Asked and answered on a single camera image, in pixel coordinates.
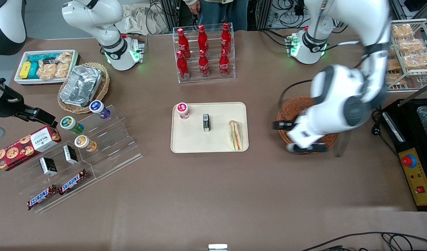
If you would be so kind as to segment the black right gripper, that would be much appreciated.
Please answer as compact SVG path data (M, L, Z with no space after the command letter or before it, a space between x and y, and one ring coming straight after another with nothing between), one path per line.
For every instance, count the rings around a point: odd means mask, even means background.
M24 97L6 86L3 81L0 81L0 117L9 116L19 119L25 119L27 116L30 121L36 121L52 128L56 128L58 125L58 122L55 120L56 117L42 109L25 109Z

